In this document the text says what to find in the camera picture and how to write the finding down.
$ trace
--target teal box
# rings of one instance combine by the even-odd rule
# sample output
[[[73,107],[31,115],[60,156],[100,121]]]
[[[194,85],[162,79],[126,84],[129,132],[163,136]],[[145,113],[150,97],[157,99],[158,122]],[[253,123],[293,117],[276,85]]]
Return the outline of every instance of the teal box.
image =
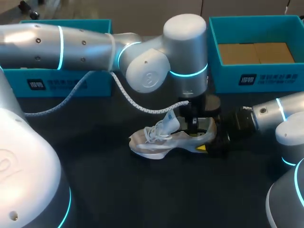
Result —
[[[111,20],[26,20],[94,32],[112,33]],[[16,97],[66,97],[87,71],[49,69],[4,69]],[[111,96],[112,77],[105,71],[93,73],[74,96]]]
[[[218,47],[278,42],[295,63],[224,65]],[[304,91],[304,24],[298,16],[211,17],[208,62],[217,93]]]

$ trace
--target cardboard box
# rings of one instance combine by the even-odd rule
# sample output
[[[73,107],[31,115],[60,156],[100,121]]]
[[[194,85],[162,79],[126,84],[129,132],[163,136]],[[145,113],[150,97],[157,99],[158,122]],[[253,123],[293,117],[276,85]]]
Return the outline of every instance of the cardboard box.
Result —
[[[217,93],[304,90],[298,16],[211,17],[208,62]]]
[[[219,44],[224,65],[294,63],[286,43]]]

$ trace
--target robot logo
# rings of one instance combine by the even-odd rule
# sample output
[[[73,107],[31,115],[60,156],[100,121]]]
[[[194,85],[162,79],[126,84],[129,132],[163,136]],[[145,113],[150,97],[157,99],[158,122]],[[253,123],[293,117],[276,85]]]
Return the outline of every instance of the robot logo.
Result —
[[[147,73],[146,76],[143,77],[142,85],[146,88],[150,88],[155,86],[158,83],[158,81],[159,81],[159,77],[157,72],[152,71]]]
[[[0,149],[0,183],[21,170],[16,155],[9,150]]]

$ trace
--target shoe sole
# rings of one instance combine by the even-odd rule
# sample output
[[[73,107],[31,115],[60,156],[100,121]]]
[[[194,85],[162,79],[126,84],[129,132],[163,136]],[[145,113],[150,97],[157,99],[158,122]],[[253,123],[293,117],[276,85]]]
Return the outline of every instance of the shoe sole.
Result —
[[[181,148],[181,149],[185,149],[191,153],[202,153],[202,154],[205,154],[201,151],[198,151],[196,150],[195,147],[193,146],[184,146],[184,147],[176,147],[176,148]],[[171,150],[173,150],[174,148],[170,149],[170,150],[167,150],[167,151],[164,151],[164,152],[161,152],[161,153],[138,153],[134,150],[131,149],[131,151],[133,151],[134,153],[144,157],[144,158],[148,158],[148,159],[152,159],[152,160],[160,160],[160,159],[163,159],[167,153],[169,153]]]

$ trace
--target gray robotic arm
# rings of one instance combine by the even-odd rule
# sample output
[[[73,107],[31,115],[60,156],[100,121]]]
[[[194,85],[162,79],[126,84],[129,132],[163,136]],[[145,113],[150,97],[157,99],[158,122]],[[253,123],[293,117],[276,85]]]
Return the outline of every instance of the gray robotic arm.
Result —
[[[142,42],[134,33],[101,34],[46,24],[0,26],[2,68],[119,70],[129,85],[149,93],[169,71],[179,97],[195,97],[207,89],[206,23],[184,14],[166,22],[163,35]]]

